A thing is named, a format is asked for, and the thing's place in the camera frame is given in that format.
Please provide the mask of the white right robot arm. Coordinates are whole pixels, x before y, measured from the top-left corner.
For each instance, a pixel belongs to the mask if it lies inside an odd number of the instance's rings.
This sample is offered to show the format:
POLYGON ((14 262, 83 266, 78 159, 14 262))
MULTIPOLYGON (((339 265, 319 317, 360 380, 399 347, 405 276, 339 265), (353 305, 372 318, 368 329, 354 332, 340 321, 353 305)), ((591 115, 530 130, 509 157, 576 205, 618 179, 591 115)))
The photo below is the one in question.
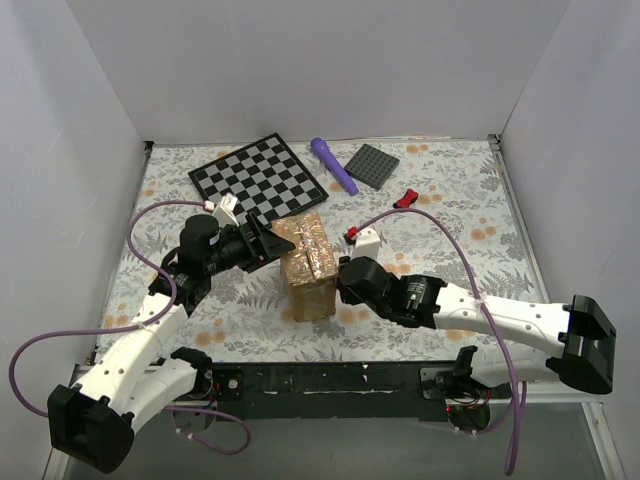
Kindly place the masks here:
POLYGON ((402 327, 465 330, 509 341, 507 354, 485 347, 460 352, 452 383, 464 397, 512 378, 559 381, 594 395, 613 390, 617 332, 588 296, 576 295, 569 304, 495 296, 479 301, 436 277, 396 277, 368 257, 341 258, 337 287, 343 303, 365 305, 402 327))

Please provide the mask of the red black utility knife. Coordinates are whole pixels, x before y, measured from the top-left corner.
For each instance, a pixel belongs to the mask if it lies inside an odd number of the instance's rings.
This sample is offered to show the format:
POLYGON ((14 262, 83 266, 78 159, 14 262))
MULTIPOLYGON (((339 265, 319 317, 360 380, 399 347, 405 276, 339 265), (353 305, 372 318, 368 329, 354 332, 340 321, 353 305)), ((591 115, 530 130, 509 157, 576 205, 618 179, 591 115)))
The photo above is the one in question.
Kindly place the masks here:
POLYGON ((394 209, 407 209, 410 208, 419 198, 419 193, 409 188, 404 195, 398 199, 394 204, 394 209))

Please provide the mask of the brown taped cardboard box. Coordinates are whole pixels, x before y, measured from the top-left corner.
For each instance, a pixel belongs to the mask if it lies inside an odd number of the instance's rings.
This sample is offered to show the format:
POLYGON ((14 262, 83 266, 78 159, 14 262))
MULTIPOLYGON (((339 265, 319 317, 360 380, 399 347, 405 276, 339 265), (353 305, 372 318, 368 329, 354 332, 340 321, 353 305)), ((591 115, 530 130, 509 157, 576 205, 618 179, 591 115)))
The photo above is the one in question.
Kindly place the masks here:
POLYGON ((321 217, 309 213, 281 218, 272 228, 295 246, 280 259, 293 318, 312 322, 333 315, 338 265, 321 217))

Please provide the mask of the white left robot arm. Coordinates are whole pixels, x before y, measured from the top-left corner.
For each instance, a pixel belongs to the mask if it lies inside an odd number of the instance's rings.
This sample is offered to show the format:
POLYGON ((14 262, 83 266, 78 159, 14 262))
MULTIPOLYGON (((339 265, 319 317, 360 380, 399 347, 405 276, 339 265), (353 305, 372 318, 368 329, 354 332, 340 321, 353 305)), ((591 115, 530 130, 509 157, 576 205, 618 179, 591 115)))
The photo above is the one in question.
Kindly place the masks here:
POLYGON ((226 226, 207 214, 189 217, 178 246, 163 258, 132 331, 73 385, 59 385, 49 395, 53 448, 111 473, 141 427, 174 400, 212 399, 219 383, 211 358, 200 350, 181 347, 154 373, 147 368, 209 294, 214 275, 233 268, 251 273, 294 248, 254 215, 226 226))

